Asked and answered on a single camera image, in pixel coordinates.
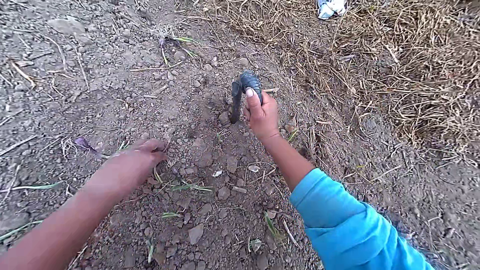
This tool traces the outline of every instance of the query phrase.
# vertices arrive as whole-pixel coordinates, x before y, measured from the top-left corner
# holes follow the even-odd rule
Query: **soil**
[[[209,19],[215,9],[207,3],[3,2],[0,148],[22,143],[0,157],[0,188],[61,183],[11,191],[0,205],[0,234],[46,218],[101,165],[73,139],[84,137],[109,155],[141,137],[165,138],[162,182],[149,178],[119,203],[73,268],[321,269],[271,157],[242,118],[228,122],[231,82],[251,69],[263,89],[278,88],[279,126],[300,153],[388,217],[436,268],[478,269],[477,168],[432,159],[399,140],[381,113],[365,109],[358,119],[348,100],[311,94],[268,48]],[[181,61],[170,69],[148,31],[156,25],[173,25],[176,35],[196,41],[165,43],[168,61]],[[172,187],[186,184],[211,191]],[[268,210],[282,235],[286,221],[299,246],[272,236]],[[167,212],[181,217],[162,218]],[[1,252],[22,233],[3,240]],[[248,248],[254,239],[262,242],[257,251]],[[151,262],[147,242],[155,247]]]

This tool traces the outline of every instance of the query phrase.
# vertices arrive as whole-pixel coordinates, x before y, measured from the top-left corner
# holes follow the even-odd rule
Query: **blue sleeve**
[[[302,179],[290,201],[326,270],[433,270],[389,221],[319,169]]]

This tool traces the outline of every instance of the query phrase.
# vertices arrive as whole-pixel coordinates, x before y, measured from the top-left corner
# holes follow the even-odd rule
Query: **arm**
[[[82,189],[0,257],[0,269],[65,269],[111,208],[167,159],[162,152],[166,146],[154,139],[139,141],[112,156]]]
[[[247,89],[246,96],[247,123],[281,169],[292,190],[290,201],[303,217],[305,232],[325,269],[433,270],[389,221],[314,169],[279,135],[273,98],[263,92],[260,106],[255,91]]]

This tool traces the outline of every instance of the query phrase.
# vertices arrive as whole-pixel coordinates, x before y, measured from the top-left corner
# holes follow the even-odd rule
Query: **dry straw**
[[[478,10],[449,0],[361,0],[324,23],[311,0],[220,5],[223,21],[280,56],[314,96],[327,92],[357,116],[380,109],[413,145],[478,166]]]

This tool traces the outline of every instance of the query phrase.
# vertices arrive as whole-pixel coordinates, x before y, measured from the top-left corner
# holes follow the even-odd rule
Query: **fingernail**
[[[250,87],[247,87],[245,94],[247,95],[248,98],[253,97],[253,89],[251,89]]]

